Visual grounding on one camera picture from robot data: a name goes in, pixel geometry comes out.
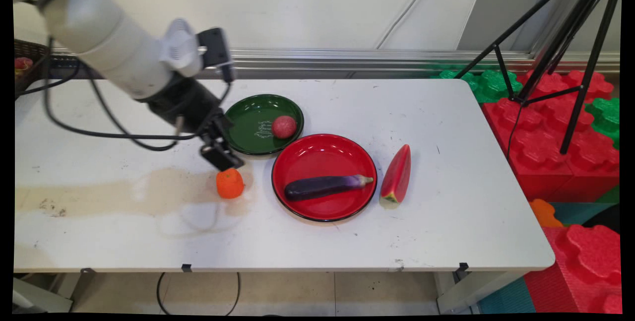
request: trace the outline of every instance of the green plate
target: green plate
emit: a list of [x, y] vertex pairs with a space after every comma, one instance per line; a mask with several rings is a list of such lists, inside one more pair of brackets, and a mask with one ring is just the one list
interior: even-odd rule
[[[232, 149], [243, 154], [264, 155], [281, 151], [302, 134], [304, 115], [292, 100], [274, 94], [261, 94], [245, 98], [232, 105], [225, 113], [234, 123], [228, 131], [227, 142]], [[290, 138], [276, 138], [271, 124], [278, 116], [291, 116], [296, 124]]]

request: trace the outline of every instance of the floor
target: floor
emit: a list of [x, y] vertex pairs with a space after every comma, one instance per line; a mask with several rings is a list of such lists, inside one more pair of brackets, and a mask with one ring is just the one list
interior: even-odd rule
[[[160, 273], [97, 273], [75, 294], [73, 312], [163, 314]], [[431, 273], [241, 273], [235, 316], [438, 315]], [[159, 295], [171, 314], [224, 315], [236, 273], [170, 273]]]

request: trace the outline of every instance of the watermelon slice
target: watermelon slice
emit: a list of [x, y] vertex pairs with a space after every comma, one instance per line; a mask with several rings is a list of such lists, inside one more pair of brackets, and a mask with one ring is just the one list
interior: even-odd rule
[[408, 183], [410, 181], [410, 146], [404, 145], [392, 158], [386, 176], [381, 183], [380, 195], [382, 198], [401, 203], [406, 197]]

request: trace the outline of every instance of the power cord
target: power cord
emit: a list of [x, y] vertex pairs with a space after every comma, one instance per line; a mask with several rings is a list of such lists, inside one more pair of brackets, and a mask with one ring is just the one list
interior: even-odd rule
[[[60, 120], [58, 120], [55, 115], [53, 114], [53, 111], [51, 109], [51, 103], [50, 103], [50, 93], [48, 91], [49, 88], [52, 88], [52, 84], [49, 84], [49, 75], [50, 75], [50, 51], [52, 49], [52, 45], [53, 45], [53, 39], [51, 37], [49, 37], [48, 39], [48, 48], [49, 48], [49, 54], [47, 54], [47, 56], [43, 59], [43, 61], [45, 62], [45, 67], [44, 67], [44, 72], [45, 72], [45, 79], [44, 79], [44, 86], [42, 87], [42, 90], [44, 91], [44, 108], [45, 108], [45, 112], [46, 115], [48, 116], [48, 118], [54, 122], [54, 124], [56, 124], [57, 126], [66, 129], [68, 131], [72, 131], [74, 133], [79, 133], [82, 135], [87, 135], [87, 136], [95, 136], [95, 137], [107, 137], [107, 138], [130, 138], [130, 139], [147, 139], [147, 140], [190, 140], [191, 138], [195, 138], [197, 136], [199, 136], [202, 131], [204, 131], [204, 129], [207, 127], [207, 123], [209, 118], [211, 118], [211, 116], [213, 116], [214, 111], [211, 110], [209, 111], [208, 115], [204, 118], [204, 120], [202, 120], [202, 123], [200, 124], [200, 126], [198, 127], [198, 129], [195, 131], [195, 133], [190, 134], [190, 135], [134, 135], [134, 134], [130, 134], [130, 133], [104, 133], [104, 132], [97, 132], [97, 131], [88, 131], [85, 129], [79, 129], [79, 128], [75, 128], [75, 127], [71, 127], [70, 125], [64, 124], [62, 123]], [[227, 89], [225, 90], [225, 92], [222, 95], [221, 98], [221, 102], [222, 100], [225, 99], [225, 97], [227, 97], [227, 94], [229, 93], [229, 90], [231, 88], [231, 85], [228, 84], [227, 85]], [[109, 116], [112, 116], [112, 113], [110, 113], [109, 110], [107, 110], [107, 113], [109, 114]], [[158, 148], [158, 149], [163, 149], [166, 147], [154, 147], [154, 146], [148, 146], [148, 147], [152, 147], [152, 148]]]
[[[58, 86], [60, 84], [64, 84], [66, 82], [68, 82], [71, 79], [75, 79], [75, 76], [77, 75], [77, 73], [79, 72], [79, 67], [81, 66], [81, 62], [77, 61], [77, 66], [75, 67], [75, 70], [73, 70], [73, 73], [71, 73], [68, 77], [61, 79], [59, 81], [56, 81], [55, 83], [52, 83], [48, 86], [48, 88], [54, 88], [55, 86]], [[24, 92], [18, 92], [15, 95], [18, 97], [20, 95], [27, 95], [27, 94], [31, 94], [31, 93], [37, 93], [37, 92], [41, 92], [45, 89], [48, 89], [45, 86], [40, 86], [38, 88], [33, 88], [33, 89], [29, 89], [29, 90], [25, 90]]]
[[[90, 69], [87, 68], [86, 66], [84, 66], [84, 71], [88, 75], [88, 80], [90, 81], [90, 84], [93, 87], [93, 91], [95, 92], [95, 95], [97, 95], [97, 100], [99, 100], [100, 104], [102, 104], [102, 108], [104, 108], [106, 115], [108, 115], [108, 117], [111, 119], [111, 122], [113, 122], [113, 124], [117, 126], [117, 128], [122, 133], [129, 135], [130, 133], [120, 124], [117, 118], [115, 118], [115, 116], [113, 115], [113, 112], [111, 112], [111, 109], [108, 108], [108, 105], [106, 104], [104, 97], [102, 96], [102, 92], [99, 90], [97, 83], [95, 83], [95, 79], [93, 79], [93, 73], [91, 73]], [[150, 151], [168, 151], [169, 149], [172, 149], [172, 147], [175, 147], [175, 145], [177, 145], [178, 143], [178, 141], [175, 140], [169, 145], [152, 146], [152, 145], [143, 144], [143, 142], [140, 142], [139, 140], [136, 140], [135, 138], [131, 138], [130, 140], [134, 142], [136, 145], [143, 147], [144, 149], [149, 149]]]
[[515, 127], [516, 127], [516, 125], [518, 125], [518, 120], [520, 120], [520, 112], [521, 111], [522, 111], [522, 102], [520, 103], [520, 108], [518, 108], [518, 116], [516, 116], [516, 121], [514, 123], [514, 127], [512, 128], [511, 133], [509, 133], [508, 154], [507, 154], [508, 162], [509, 162], [509, 150], [512, 147], [512, 136], [514, 136]]
[[[161, 295], [159, 294], [159, 289], [161, 288], [161, 280], [163, 280], [163, 276], [165, 276], [165, 273], [161, 273], [161, 276], [159, 276], [159, 281], [157, 282], [157, 303], [159, 303], [159, 307], [166, 315], [172, 315], [171, 313], [168, 312], [168, 310], [165, 309], [165, 307], [163, 307], [163, 302], [161, 302]], [[226, 313], [225, 316], [229, 316], [229, 314], [231, 314], [231, 312], [234, 311], [234, 309], [236, 308], [236, 304], [238, 303], [238, 299], [240, 298], [240, 289], [241, 289], [240, 273], [236, 273], [236, 276], [238, 277], [238, 293], [236, 294], [236, 300], [234, 301], [234, 305], [232, 309], [229, 310], [229, 312]]]

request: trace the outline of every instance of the orange foam block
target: orange foam block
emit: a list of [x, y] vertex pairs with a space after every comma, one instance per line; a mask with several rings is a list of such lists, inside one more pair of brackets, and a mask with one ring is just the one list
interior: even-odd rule
[[554, 206], [538, 198], [529, 202], [529, 205], [541, 227], [563, 227], [563, 224], [554, 217], [556, 213]]

